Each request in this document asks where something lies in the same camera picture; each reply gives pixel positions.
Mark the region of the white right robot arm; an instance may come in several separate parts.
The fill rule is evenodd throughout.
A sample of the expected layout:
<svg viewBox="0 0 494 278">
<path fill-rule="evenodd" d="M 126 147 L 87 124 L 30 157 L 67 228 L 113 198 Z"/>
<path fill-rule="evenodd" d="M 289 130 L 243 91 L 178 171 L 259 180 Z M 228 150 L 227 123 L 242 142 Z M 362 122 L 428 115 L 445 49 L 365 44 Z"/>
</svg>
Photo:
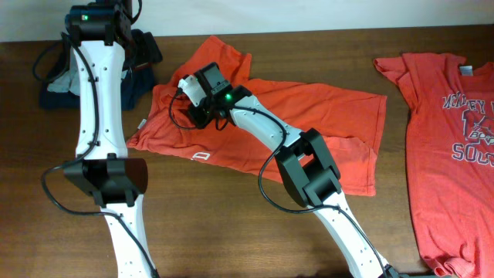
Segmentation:
<svg viewBox="0 0 494 278">
<path fill-rule="evenodd" d="M 340 171 L 322 135 L 302 131 L 267 110 L 244 86 L 233 86 L 217 63 L 179 81 L 178 90 L 191 104 L 196 128 L 225 119 L 248 132 L 270 150 L 282 184 L 299 206 L 294 215 L 313 213 L 337 244 L 354 277 L 393 277 L 388 261 L 377 251 L 350 210 Z"/>
</svg>

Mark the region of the orange Fram t-shirt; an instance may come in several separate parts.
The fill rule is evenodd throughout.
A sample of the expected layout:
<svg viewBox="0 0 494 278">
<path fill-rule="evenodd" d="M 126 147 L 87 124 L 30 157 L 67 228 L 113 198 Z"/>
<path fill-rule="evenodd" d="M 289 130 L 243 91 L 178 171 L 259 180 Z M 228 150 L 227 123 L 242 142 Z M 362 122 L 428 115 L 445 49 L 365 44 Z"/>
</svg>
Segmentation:
<svg viewBox="0 0 494 278">
<path fill-rule="evenodd" d="M 250 78 L 252 56 L 216 36 L 207 38 L 166 84 L 152 90 L 151 110 L 127 146 L 173 155 L 256 175 L 270 152 L 251 134 L 232 125 L 218 131 L 209 125 L 187 131 L 189 100 L 175 95 L 180 78 L 211 62 L 233 85 L 250 90 L 281 120 L 303 131 L 316 129 L 341 173 L 348 195 L 376 194 L 375 168 L 384 132 L 387 98 L 323 83 L 297 83 Z"/>
</svg>

